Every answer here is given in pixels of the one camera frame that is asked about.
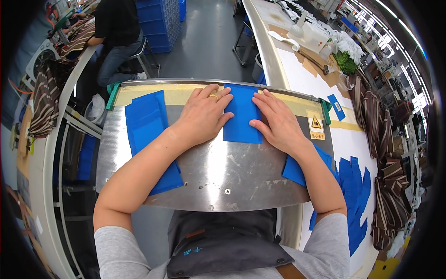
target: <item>gray t-shirt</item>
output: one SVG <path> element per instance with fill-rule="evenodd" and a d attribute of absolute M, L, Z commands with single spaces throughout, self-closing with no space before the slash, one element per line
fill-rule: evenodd
<path fill-rule="evenodd" d="M 96 253 L 101 279 L 138 278 L 167 279 L 165 263 L 151 269 L 138 247 L 134 235 L 121 227 L 107 226 L 95 232 Z M 304 251 L 282 246 L 296 262 L 294 265 L 307 278 L 346 278 L 349 275 L 347 217 L 330 214 L 313 229 Z M 240 272 L 214 272 L 193 279 L 257 279 L 282 276 L 273 268 L 257 268 Z"/>

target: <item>curved table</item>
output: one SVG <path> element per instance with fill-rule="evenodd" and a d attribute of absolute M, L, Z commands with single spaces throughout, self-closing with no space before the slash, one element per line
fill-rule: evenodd
<path fill-rule="evenodd" d="M 125 107 L 117 104 L 129 104 L 132 98 L 164 89 L 167 116 L 171 125 L 179 118 L 193 88 L 211 83 L 223 85 L 234 82 L 158 79 L 123 83 L 116 106 L 107 113 L 103 128 L 96 172 L 97 191 L 132 157 Z M 257 84 L 249 85 L 259 87 L 259 90 L 264 88 Z M 172 86 L 186 86 L 188 89 L 170 90 Z M 302 110 L 320 110 L 317 99 L 296 92 L 269 89 L 279 98 L 285 99 L 297 114 L 302 130 L 310 137 L 308 119 L 302 116 Z M 138 92 L 136 95 L 129 96 L 135 91 Z M 316 140 L 315 143 L 327 153 L 333 154 L 329 134 L 326 136 L 327 140 Z M 221 130 L 213 140 L 195 146 L 178 157 L 184 186 L 149 196 L 144 204 L 190 211 L 249 211 L 309 201 L 304 187 L 282 177 L 285 159 L 286 154 L 272 147 L 265 139 L 262 144 L 225 142 Z"/>

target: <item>jeans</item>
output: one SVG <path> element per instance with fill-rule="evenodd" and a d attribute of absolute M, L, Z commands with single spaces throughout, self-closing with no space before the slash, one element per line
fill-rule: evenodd
<path fill-rule="evenodd" d="M 109 84 L 126 81 L 129 79 L 138 79 L 136 74 L 121 74 L 116 70 L 122 63 L 128 60 L 128 58 L 135 54 L 135 52 L 141 46 L 143 39 L 142 31 L 136 42 L 128 46 L 114 46 L 104 59 L 104 63 L 98 73 L 99 86 L 106 87 Z"/>

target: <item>fan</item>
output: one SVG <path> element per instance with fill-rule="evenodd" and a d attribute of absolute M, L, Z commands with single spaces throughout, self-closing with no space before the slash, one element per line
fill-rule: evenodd
<path fill-rule="evenodd" d="M 56 52 L 49 39 L 43 41 L 26 66 L 23 83 L 31 90 L 34 90 L 40 64 L 47 59 L 60 59 L 59 54 Z"/>

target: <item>hand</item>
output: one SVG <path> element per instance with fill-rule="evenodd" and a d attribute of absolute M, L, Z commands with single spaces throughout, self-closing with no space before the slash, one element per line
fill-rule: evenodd
<path fill-rule="evenodd" d="M 249 124 L 259 130 L 274 147 L 287 154 L 292 155 L 302 145 L 307 146 L 310 143 L 312 146 L 288 106 L 268 90 L 263 90 L 263 93 L 264 95 L 254 93 L 252 101 L 265 115 L 271 128 L 257 119 L 251 120 Z"/>
<path fill-rule="evenodd" d="M 180 118 L 170 127 L 175 135 L 186 140 L 188 148 L 216 137 L 234 116 L 231 112 L 223 113 L 232 100 L 229 87 L 215 93 L 218 100 L 209 97 L 218 88 L 217 84 L 210 84 L 204 89 L 196 88 L 184 105 Z"/>

